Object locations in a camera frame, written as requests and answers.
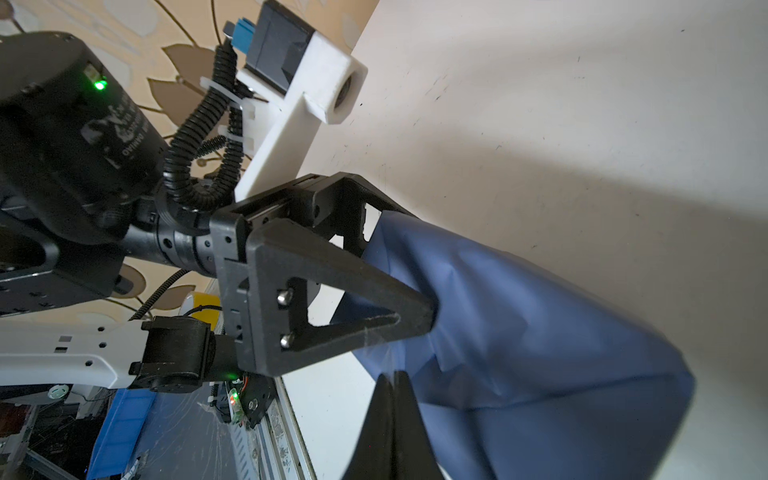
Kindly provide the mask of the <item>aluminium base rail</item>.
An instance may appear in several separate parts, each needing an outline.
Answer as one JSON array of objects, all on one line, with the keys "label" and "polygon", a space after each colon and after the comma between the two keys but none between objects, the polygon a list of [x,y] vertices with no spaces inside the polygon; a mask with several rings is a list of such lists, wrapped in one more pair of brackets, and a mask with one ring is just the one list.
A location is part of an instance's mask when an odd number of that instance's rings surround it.
[{"label": "aluminium base rail", "polygon": [[238,479],[317,477],[282,378],[209,386],[207,403],[229,432]]}]

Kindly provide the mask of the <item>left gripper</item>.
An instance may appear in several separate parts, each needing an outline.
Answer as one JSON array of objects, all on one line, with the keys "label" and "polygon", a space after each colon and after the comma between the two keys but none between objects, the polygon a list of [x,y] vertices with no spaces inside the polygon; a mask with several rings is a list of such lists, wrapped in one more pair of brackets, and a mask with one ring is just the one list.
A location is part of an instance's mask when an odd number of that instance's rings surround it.
[{"label": "left gripper", "polygon": [[412,216],[346,172],[308,175],[213,214],[225,332],[240,369],[279,377],[431,330],[434,303],[360,258],[367,205]]}]

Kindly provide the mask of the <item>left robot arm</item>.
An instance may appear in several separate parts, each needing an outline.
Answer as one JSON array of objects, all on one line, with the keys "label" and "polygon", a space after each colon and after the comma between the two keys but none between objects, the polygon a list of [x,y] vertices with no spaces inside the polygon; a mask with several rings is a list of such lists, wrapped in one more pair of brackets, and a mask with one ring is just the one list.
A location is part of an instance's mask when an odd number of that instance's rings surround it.
[{"label": "left robot arm", "polygon": [[[2,41],[4,387],[186,393],[432,329],[432,301],[362,259],[365,208],[400,211],[363,178],[306,176],[239,197],[250,90],[236,59],[218,46],[211,87],[165,141],[81,40]],[[129,257],[217,280],[223,333],[144,311],[91,333],[19,322],[124,290]]]}]

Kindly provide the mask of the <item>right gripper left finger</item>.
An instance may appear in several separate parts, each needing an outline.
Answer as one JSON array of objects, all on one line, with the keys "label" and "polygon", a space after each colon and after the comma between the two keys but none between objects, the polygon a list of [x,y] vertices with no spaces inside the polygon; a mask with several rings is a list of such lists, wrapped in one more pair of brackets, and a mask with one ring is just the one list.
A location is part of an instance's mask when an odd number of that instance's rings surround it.
[{"label": "right gripper left finger", "polygon": [[376,380],[366,417],[343,480],[395,478],[394,386],[382,374]]}]

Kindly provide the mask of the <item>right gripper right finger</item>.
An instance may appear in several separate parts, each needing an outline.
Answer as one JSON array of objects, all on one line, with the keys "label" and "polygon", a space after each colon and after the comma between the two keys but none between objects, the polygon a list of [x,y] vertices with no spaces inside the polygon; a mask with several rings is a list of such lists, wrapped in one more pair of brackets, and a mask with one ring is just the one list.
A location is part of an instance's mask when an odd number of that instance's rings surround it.
[{"label": "right gripper right finger", "polygon": [[410,378],[406,372],[396,371],[393,380],[394,478],[443,480]]}]

